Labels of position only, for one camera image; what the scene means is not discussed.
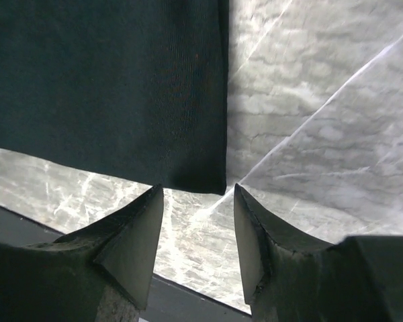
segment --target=black cloth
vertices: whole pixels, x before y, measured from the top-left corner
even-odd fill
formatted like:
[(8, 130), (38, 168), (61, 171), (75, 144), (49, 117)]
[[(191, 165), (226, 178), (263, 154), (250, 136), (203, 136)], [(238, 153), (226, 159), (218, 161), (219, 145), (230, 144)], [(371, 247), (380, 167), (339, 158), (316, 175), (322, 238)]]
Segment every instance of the black cloth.
[(226, 188), (228, 0), (0, 0), (0, 148)]

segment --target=marble tabletop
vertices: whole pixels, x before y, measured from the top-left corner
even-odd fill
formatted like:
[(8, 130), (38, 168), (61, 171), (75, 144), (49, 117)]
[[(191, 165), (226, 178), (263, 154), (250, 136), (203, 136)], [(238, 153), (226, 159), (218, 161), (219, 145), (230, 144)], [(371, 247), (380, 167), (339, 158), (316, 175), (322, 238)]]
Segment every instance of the marble tabletop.
[[(403, 235), (403, 0), (230, 0), (228, 191), (165, 190), (155, 272), (248, 311), (232, 186), (316, 237)], [(0, 150), (0, 205), (64, 233), (148, 186)]]

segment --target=white line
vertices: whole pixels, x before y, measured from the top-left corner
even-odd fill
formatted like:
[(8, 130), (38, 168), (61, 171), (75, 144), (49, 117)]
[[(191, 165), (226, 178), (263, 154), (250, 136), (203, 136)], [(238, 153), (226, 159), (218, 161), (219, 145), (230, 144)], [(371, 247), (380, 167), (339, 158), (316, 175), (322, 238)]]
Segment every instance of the white line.
[(249, 58), (252, 57), (255, 50), (257, 50), (258, 46), (260, 46), (260, 43), (263, 41), (263, 39), (266, 38), (267, 34), (273, 29), (273, 26), (277, 23), (277, 21), (282, 18), (283, 14), (285, 13), (285, 11), (288, 10), (288, 8), (292, 4), (292, 2), (293, 2), (293, 0), (289, 0), (287, 2), (287, 4), (283, 7), (281, 13), (276, 17), (275, 20), (272, 21), (271, 26), (267, 28), (265, 33), (260, 37), (258, 42), (255, 44), (254, 48), (249, 53), (247, 59), (245, 59), (245, 61), (240, 65), (240, 67), (237, 68), (236, 72), (228, 79), (228, 82), (231, 82), (234, 79), (234, 77), (239, 73), (239, 71), (242, 69), (242, 67), (247, 64), (247, 62), (249, 61)]
[[(334, 92), (333, 95), (327, 101), (315, 112), (313, 113), (297, 130), (294, 131), (294, 133), (290, 136), (287, 136), (284, 138), (279, 144), (277, 144), (273, 149), (271, 149), (263, 158), (256, 164), (252, 169), (249, 170), (246, 176), (244, 176), (242, 179), (239, 180), (238, 184), (241, 184), (244, 182), (256, 169), (264, 163), (272, 154), (280, 151), (284, 146), (288, 144), (288, 142), (292, 139), (294, 139), (306, 126), (307, 124), (312, 121), (328, 104), (330, 104), (342, 91), (343, 89), (351, 83), (353, 80), (355, 80), (358, 76), (363, 74), (369, 67), (371, 67), (374, 63), (376, 63), (379, 59), (383, 58), (395, 45), (397, 45), (399, 42), (403, 40), (403, 34), (393, 43), (389, 44), (386, 46), (383, 50), (379, 52), (376, 56), (374, 56), (371, 60), (369, 60), (368, 63), (366, 63), (363, 67), (361, 67), (354, 75), (352, 75), (339, 89)], [(206, 211), (212, 212), (216, 207), (221, 205), (229, 196), (231, 196), (234, 192), (234, 187), (232, 187), (227, 193), (221, 197), (220, 200), (218, 200), (216, 203), (214, 203), (211, 207), (207, 208)]]

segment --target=folded cloth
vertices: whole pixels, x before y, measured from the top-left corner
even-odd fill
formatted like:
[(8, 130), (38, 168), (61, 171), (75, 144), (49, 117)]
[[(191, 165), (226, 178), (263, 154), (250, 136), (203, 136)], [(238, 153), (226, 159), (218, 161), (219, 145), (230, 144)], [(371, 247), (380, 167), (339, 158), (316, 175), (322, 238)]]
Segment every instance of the folded cloth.
[(228, 0), (0, 0), (0, 148), (226, 188)]

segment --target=marble surface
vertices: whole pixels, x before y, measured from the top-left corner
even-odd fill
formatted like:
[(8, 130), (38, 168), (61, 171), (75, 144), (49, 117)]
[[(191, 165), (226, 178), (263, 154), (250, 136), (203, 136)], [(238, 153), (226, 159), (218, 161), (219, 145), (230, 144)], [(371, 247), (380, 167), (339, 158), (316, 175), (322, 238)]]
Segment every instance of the marble surface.
[[(329, 242), (403, 234), (403, 0), (231, 0), (224, 197), (165, 191), (155, 272), (243, 303), (232, 190)], [(0, 150), (0, 204), (65, 233), (148, 187)]]

